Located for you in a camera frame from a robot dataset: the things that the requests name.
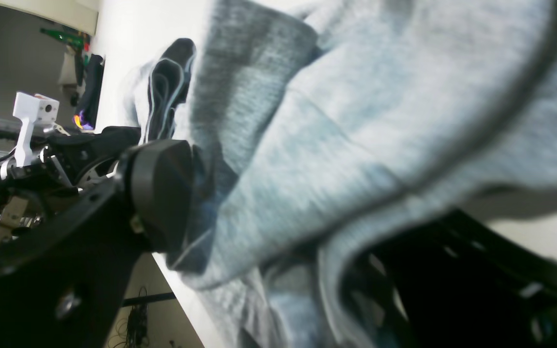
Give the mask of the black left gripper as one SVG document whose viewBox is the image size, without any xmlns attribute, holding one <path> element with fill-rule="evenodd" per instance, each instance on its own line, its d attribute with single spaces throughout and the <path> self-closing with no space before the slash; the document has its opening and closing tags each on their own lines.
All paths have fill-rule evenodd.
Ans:
<svg viewBox="0 0 557 348">
<path fill-rule="evenodd" d="M 137 145 L 139 139 L 140 128 L 119 126 L 100 133 L 53 134 L 38 145 L 29 164 L 5 160 L 0 179 L 14 188 L 37 192 L 82 188 L 94 177 L 106 175 L 122 152 Z"/>
</svg>

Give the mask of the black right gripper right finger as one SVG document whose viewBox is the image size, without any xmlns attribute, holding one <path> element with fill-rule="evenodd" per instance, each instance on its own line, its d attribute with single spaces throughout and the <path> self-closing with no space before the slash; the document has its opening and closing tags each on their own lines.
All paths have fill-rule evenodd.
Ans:
<svg viewBox="0 0 557 348">
<path fill-rule="evenodd" d="M 456 211 L 366 249 L 346 306 L 376 348 L 557 348 L 557 262 Z"/>
</svg>

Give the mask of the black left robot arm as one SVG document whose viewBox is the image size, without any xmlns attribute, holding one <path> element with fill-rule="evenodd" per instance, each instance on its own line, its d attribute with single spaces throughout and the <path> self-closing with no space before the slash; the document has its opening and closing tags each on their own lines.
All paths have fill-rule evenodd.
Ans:
<svg viewBox="0 0 557 348">
<path fill-rule="evenodd" d="M 34 127 L 27 164 L 15 160 L 20 143 L 0 151 L 0 246 L 52 220 L 108 178 L 118 156 L 140 137 L 136 127 L 95 134 L 53 123 Z"/>
</svg>

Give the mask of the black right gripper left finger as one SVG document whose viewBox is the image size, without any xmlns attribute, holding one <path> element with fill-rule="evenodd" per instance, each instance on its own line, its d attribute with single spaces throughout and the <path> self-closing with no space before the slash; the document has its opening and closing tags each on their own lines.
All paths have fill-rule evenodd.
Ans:
<svg viewBox="0 0 557 348">
<path fill-rule="evenodd" d="M 101 348 L 139 257 L 182 246 L 193 176 L 186 141 L 130 148 L 115 176 L 0 245 L 0 348 Z"/>
</svg>

